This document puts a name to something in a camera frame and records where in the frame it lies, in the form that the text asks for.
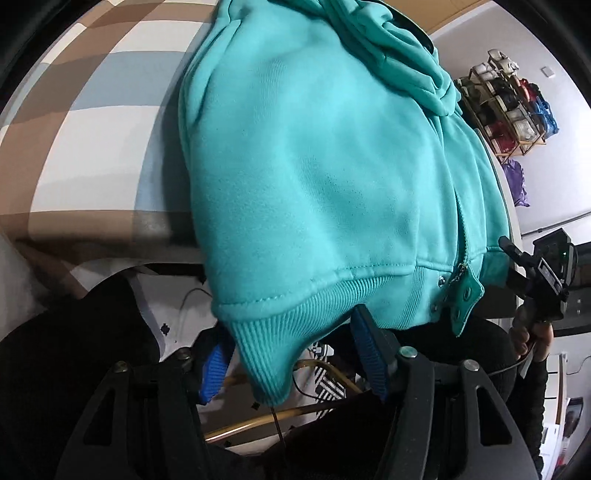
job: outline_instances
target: shoe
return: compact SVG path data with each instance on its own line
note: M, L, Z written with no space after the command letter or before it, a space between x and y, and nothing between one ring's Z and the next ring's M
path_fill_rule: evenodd
M538 135L526 119L513 122L513 127L515 127L517 139L522 142L531 142Z
M488 63L479 63L478 65L474 65L472 70L474 70L477 75L482 75L485 72L492 72L493 68Z
M496 79L499 77L497 72L484 72L479 75L480 80L483 82L489 82L490 80Z
M491 95L498 95L501 92L513 93L511 85L509 85L506 80L502 78L496 78L490 80L489 82L485 82L485 86Z
M495 61L500 61L500 60L506 58L506 55L503 52L501 52L500 50L498 50L497 48L493 48L492 50L489 50L488 54Z
M493 138L491 140L491 144L492 148L497 154L513 152L517 146L517 142L507 135L501 135L500 137Z
M541 129L544 130L544 138L550 138L560 131L548 102L543 102L539 97L536 97L535 102L530 102L530 107L535 112Z
M523 120L525 118L525 116L523 115L523 112L518 108L516 108L514 110L509 110L507 112L507 117L512 122L516 122L517 120Z
M527 79L519 80L519 84L521 85L521 91L524 93L526 100L528 102L535 102L537 95L535 94Z
M483 127L492 125L497 121L495 111L490 107L490 105L487 105L486 103L480 106L480 110L476 113L476 116L478 117L478 120L480 120Z
M513 75L517 70L519 70L519 65L512 61L509 57L501 59L497 63L499 64L501 70L507 75Z
M486 102L489 95L486 94L486 89L482 85L472 85L470 87L463 87L468 94L468 98L478 105Z
M517 96L511 92L499 92L498 95L495 95L495 99L504 112L514 110L519 106Z
M489 138L496 138L505 135L505 129L505 124L500 120L484 127L484 130Z

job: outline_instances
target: shoe rack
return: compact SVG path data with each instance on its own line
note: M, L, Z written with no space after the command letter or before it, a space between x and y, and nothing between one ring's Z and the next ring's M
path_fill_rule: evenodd
M488 72L478 73L477 69L473 67L472 69L470 69L468 77L463 77L457 80L456 84L460 89L460 92L462 93L464 105L466 105L468 110L467 113L473 119L473 123L482 132L483 137L491 146L491 149L495 153L499 162L505 163L510 157L516 155L525 156L534 147L538 145L546 145L546 140L544 137L545 131L537 115L534 115L535 112L530 106L529 99L527 98L523 90L523 87L521 86L519 77L514 72L507 73L506 64L503 65L499 60L493 58L491 55L489 55L486 64L488 64L491 68ZM495 95L495 93L491 92L490 88L487 87L486 84L487 82L490 83L490 78L487 80L486 75L488 74L490 77L490 72L494 72L494 74L496 75L495 78L503 79L506 85L510 86L511 92L515 95L518 101L517 107L512 111L516 112L516 110L519 110L522 115L522 118L520 118L520 120L527 120L531 129L535 133L535 135L532 138L529 138L528 140L523 139L523 137L520 138L520 135L517 132L517 129L514 124L515 119L509 118L507 114L506 105L504 105L502 99L499 101L499 96ZM478 107L477 104L475 104L473 98L466 94L466 89L462 88L462 83L466 83L465 80L468 80L469 82L472 82L475 86L480 87L478 90L478 92L480 93L480 99L484 100L484 102L480 102L480 107L482 107L484 103L487 104L494 111L497 120L501 121L506 126L505 131L509 132L509 135L511 136L512 140L515 142L515 145L512 149L504 151L507 149L499 148L498 142L494 141L494 135L489 135L489 132L485 128L486 125L482 123L476 112L476 107Z

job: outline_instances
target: hoodie sleeve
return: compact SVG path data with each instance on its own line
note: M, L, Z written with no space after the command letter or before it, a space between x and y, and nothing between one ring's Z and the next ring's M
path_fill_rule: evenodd
M548 381L546 361L532 362L525 378L519 375L507 400L507 407L523 435L538 476L544 461L540 456L544 422L544 393Z

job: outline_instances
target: teal hoodie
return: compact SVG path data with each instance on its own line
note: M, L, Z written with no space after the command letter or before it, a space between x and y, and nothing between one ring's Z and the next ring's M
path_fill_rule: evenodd
M459 335L503 285L508 220L429 38L360 0L222 0L181 86L179 124L212 310L259 401L301 351L368 305Z

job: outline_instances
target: metal rack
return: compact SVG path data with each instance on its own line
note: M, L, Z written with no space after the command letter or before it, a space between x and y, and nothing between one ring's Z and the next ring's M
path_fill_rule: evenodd
M474 69L470 69L470 73L467 77L468 80L471 80L475 85L481 85L483 87L482 90L484 91L485 96L487 97L485 100L486 103L493 109L496 117L499 120L501 120L509 128L513 139L516 140L516 142L517 142L515 148L511 152L508 152L508 153L496 152L493 144L491 143L492 139L489 138L489 136L486 134L486 130L484 129L484 126L482 125L480 119L478 118L476 112L474 111L474 109L472 108L472 105L470 104L471 100L469 98L467 98L465 96L464 92L462 91L462 97L465 100L464 103L468 109L468 112L470 113L470 116L473 118L476 126L479 128L479 130L482 132L482 135L484 136L484 138L487 140L487 142L491 146L491 149L495 153L495 156L497 157L499 162L505 163L507 161L507 159L512 156L527 155L531 151L531 149L534 148L536 145L546 145L546 141L544 138L545 130L541 126L540 122L537 120L536 115L534 115L534 112L532 111L532 109L530 107L528 99L525 97L523 91L521 90L517 76L516 75L508 76L503 71L501 66L490 56L488 58L488 64L494 68L494 71L497 73L497 75L499 75L500 78L503 78L507 82L507 84L510 85L511 89L513 90L513 92L515 93L517 98L519 99L519 105L517 108L521 111L524 119L526 119L528 121L528 123L530 124L530 126L532 127L534 132L536 132L535 139L533 139L531 141L519 140L519 135L517 134L517 131L515 129L515 126L513 125L513 122L511 121L511 119L509 119L506 112L503 110L503 108L499 104L497 98L493 94L491 94L489 89L486 87L486 85L485 85L486 82L482 80L480 75L478 75L474 71Z

